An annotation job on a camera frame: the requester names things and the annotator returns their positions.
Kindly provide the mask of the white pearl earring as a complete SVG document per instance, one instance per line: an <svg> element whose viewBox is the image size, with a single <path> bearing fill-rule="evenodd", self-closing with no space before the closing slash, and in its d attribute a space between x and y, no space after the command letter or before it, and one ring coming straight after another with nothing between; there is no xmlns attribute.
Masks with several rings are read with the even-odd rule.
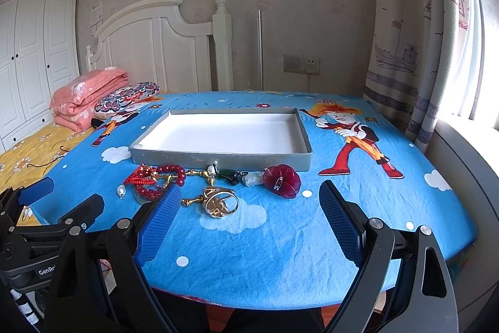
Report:
<svg viewBox="0 0 499 333"><path fill-rule="evenodd" d="M119 198L123 199L127 193L126 187L122 184L119 185L117 187L116 193L117 193L117 196L119 196Z"/></svg>
<svg viewBox="0 0 499 333"><path fill-rule="evenodd" d="M216 165L211 164L210 166L208 166L207 172L210 174L211 177L216 177L216 175L217 175Z"/></svg>

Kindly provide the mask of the gold double ring bangle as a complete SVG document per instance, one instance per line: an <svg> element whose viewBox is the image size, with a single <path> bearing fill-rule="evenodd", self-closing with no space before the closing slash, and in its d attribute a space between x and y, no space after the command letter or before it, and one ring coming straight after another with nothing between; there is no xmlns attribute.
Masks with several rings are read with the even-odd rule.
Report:
<svg viewBox="0 0 499 333"><path fill-rule="evenodd" d="M196 198L181 199L181 205L184 207L194 204L199 204L204 212L212 218L223 218L238 210L239 197L232 189L209 186L205 187Z"/></svg>

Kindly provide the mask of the red flower hair clip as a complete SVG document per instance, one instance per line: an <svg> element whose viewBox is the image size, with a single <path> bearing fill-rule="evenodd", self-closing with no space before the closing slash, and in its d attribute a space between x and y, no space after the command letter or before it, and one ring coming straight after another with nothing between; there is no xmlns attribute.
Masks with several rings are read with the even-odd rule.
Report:
<svg viewBox="0 0 499 333"><path fill-rule="evenodd" d="M280 164L266 168L263 184L272 193L282 198L295 198L301 188L301 180L291 166Z"/></svg>

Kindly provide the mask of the clear crystal pendant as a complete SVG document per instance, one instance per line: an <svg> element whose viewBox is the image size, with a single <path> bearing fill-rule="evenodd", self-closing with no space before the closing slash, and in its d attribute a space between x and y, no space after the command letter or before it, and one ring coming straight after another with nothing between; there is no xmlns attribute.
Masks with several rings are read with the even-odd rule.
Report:
<svg viewBox="0 0 499 333"><path fill-rule="evenodd" d="M248 188L252 188L263 185L263 177L264 172L247 172L245 175L242 175L241 183Z"/></svg>

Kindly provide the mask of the gold bamboo bangle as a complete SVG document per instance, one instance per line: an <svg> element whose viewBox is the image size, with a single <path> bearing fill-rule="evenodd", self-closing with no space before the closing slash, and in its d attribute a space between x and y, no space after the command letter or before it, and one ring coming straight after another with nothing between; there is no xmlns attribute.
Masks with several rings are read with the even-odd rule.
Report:
<svg viewBox="0 0 499 333"><path fill-rule="evenodd" d="M153 173L155 181L163 180L166 184L177 184L182 187L187 177L198 176L204 178L209 186L215 184L215 177L211 177L207 170L188 169L185 170L180 165L157 166Z"/></svg>

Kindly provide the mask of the yellow floral bed sheet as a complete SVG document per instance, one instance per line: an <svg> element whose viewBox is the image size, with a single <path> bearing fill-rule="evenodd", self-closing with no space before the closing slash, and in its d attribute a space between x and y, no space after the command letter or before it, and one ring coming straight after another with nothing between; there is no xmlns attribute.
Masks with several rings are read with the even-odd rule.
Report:
<svg viewBox="0 0 499 333"><path fill-rule="evenodd" d="M27 187L54 176L54 191L21 211L23 227L55 223L57 218L98 190L98 166L89 152L93 128L74 132L52 123L15 141L1 153L1 190Z"/></svg>

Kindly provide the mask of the blue cartoon tablecloth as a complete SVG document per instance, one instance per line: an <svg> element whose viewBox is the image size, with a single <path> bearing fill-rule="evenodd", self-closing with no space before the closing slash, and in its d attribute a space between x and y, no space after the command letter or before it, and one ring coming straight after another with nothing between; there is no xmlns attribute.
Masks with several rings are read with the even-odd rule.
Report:
<svg viewBox="0 0 499 333"><path fill-rule="evenodd" d="M230 308L341 302L357 270L320 207L319 188L327 180L389 227L430 227L446 259L476 240L476 225L446 180L373 105L344 95L300 93L161 95L110 118L91 135L89 147L98 166L98 190L89 196L97 193L105 203L93 229L139 210L132 190L123 199L116 190L137 167L129 146L161 116L170 110L255 107L299 111L312 157L310 169L299 175L297 196L282 198L263 186L239 184L234 189L239 208L232 215L214 219L199 204L181 208L157 256L144 265L154 288Z"/></svg>

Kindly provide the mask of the pink folded quilt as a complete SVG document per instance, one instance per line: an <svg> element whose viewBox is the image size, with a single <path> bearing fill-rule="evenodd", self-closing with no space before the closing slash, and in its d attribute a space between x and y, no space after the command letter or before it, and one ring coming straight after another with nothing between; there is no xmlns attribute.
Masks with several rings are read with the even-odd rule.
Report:
<svg viewBox="0 0 499 333"><path fill-rule="evenodd" d="M95 117L95 104L127 84L128 73L116 67L82 74L52 95L50 108L54 123L74 132L86 131Z"/></svg>

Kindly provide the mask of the grey shallow tray box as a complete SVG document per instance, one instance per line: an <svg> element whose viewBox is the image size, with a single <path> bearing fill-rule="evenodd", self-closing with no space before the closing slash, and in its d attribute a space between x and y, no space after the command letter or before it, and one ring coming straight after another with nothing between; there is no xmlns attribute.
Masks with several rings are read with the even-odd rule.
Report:
<svg viewBox="0 0 499 333"><path fill-rule="evenodd" d="M296 108L170 110L131 146L137 164L258 172L285 164L310 169L312 147Z"/></svg>

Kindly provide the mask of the patterned round pillow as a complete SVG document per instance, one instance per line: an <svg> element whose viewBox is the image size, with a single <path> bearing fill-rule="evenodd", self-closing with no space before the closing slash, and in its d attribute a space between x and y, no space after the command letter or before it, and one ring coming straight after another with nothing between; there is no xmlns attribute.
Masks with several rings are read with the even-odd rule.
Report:
<svg viewBox="0 0 499 333"><path fill-rule="evenodd" d="M107 119L119 112L125 111L129 106L152 101L160 93L160 86L154 82L140 82L116 89L116 91L102 97L94 106L96 118Z"/></svg>

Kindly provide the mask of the white wardrobe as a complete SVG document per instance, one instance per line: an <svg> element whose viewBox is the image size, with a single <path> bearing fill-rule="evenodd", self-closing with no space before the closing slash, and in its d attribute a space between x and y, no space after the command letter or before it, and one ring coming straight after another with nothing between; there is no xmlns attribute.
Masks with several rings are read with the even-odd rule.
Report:
<svg viewBox="0 0 499 333"><path fill-rule="evenodd" d="M48 125L53 93L80 75L76 0L1 0L1 152Z"/></svg>

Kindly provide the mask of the white bed headboard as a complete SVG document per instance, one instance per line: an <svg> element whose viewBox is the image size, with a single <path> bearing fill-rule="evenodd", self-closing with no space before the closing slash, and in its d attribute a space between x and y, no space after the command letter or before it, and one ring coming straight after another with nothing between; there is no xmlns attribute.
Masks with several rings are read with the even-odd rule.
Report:
<svg viewBox="0 0 499 333"><path fill-rule="evenodd" d="M132 84L151 81L171 93L232 91L232 17L228 0L215 0L204 23L187 23L183 0L142 0L122 8L86 48L89 71L120 68Z"/></svg>

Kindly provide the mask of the silver metal pole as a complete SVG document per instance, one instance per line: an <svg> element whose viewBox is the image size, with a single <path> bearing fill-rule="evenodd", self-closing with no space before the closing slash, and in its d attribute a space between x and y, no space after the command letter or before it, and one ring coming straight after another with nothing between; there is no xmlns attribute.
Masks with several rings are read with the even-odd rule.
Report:
<svg viewBox="0 0 499 333"><path fill-rule="evenodd" d="M256 49L257 49L257 64L259 75L259 87L261 90L265 88L264 79L264 54L263 54L263 26L262 26L262 12L260 9L256 11Z"/></svg>

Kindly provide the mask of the ship print curtain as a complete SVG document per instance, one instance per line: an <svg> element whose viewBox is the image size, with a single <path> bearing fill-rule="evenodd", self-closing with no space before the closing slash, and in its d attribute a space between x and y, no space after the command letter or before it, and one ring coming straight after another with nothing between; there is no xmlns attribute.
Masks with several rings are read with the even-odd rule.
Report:
<svg viewBox="0 0 499 333"><path fill-rule="evenodd" d="M376 0L364 96L419 149L455 115L498 126L498 0Z"/></svg>

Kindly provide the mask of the wall switch socket panel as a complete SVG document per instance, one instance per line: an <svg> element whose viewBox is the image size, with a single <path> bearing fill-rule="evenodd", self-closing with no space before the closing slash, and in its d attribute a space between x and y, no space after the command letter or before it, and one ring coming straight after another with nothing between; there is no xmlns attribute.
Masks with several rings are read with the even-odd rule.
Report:
<svg viewBox="0 0 499 333"><path fill-rule="evenodd" d="M283 71L291 74L320 74L321 59L317 56L283 55Z"/></svg>

